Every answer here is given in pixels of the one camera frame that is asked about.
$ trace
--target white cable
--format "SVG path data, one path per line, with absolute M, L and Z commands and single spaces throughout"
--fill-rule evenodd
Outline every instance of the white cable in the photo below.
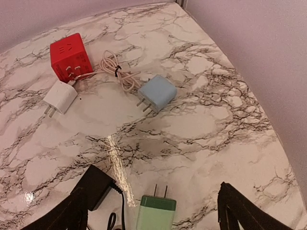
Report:
M 112 60 L 109 57 L 106 57 L 107 52 L 113 55 L 114 60 Z M 116 55 L 112 51 L 106 50 L 103 54 L 102 60 L 99 63 L 99 66 L 100 66 L 100 69 L 102 69 L 102 71 L 81 74 L 77 76 L 75 80 L 79 80 L 80 78 L 85 77 L 85 76 L 90 76 L 90 75 L 94 75 L 97 73 L 104 73 L 104 72 L 115 75 L 116 69 L 119 67 Z M 141 87 L 140 82 L 134 78 L 134 76 L 139 73 L 140 71 L 136 73 L 130 73 L 130 72 L 124 72 L 121 69 L 117 70 L 118 80 L 124 92 L 130 92 L 132 89 L 139 89 Z

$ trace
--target pink wall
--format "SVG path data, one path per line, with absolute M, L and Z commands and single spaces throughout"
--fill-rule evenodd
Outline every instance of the pink wall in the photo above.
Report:
M 186 7 L 229 57 L 265 109 L 306 203 L 306 2 L 189 0 Z
M 0 53 L 54 26 L 128 6 L 174 0 L 1 0 Z

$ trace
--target red power adapter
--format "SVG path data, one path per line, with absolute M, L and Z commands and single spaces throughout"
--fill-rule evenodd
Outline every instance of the red power adapter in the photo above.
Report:
M 77 76 L 93 72 L 79 33 L 50 45 L 51 67 L 60 81 L 68 83 Z

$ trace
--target marble table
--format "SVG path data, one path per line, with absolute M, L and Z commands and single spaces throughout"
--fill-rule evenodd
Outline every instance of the marble table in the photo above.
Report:
M 95 69 L 118 54 L 142 81 L 167 77 L 178 94 L 158 115 L 144 114 L 113 76 L 80 81 L 65 115 L 44 115 L 56 81 L 49 45 L 80 33 Z M 90 164 L 125 191 L 126 225 L 134 229 L 143 194 L 177 200 L 175 230 L 217 230 L 217 193 L 229 182 L 294 229 L 307 215 L 294 173 L 263 109 L 211 38 L 175 3 L 83 18 L 0 55 L 0 230 L 17 230 L 50 211 Z M 121 199 L 111 191 L 89 213 L 106 229 Z

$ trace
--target plug prong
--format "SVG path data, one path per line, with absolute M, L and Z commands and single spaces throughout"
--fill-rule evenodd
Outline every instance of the plug prong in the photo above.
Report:
M 151 106 L 152 104 L 150 103 L 148 106 L 146 106 L 146 108 L 143 109 L 143 112 L 145 112 L 147 109 L 149 109 L 149 107 Z
M 167 186 L 165 188 L 164 198 L 166 197 L 166 193 L 167 193 Z
M 136 107 L 139 107 L 144 101 L 145 101 L 145 98 L 143 98 L 143 100 L 139 101 L 139 103 L 136 104 Z
M 51 109 L 51 106 L 49 105 L 49 106 L 47 107 L 47 109 L 44 111 L 44 114 L 47 115 L 47 113 L 49 112 L 50 109 Z
M 155 196 L 156 191 L 157 191 L 157 184 L 155 184 L 155 187 L 154 187 L 154 193 L 153 193 L 154 196 Z
M 49 117 L 52 117 L 54 115 L 55 111 L 56 111 L 56 109 L 52 109 L 52 111 L 49 114 Z

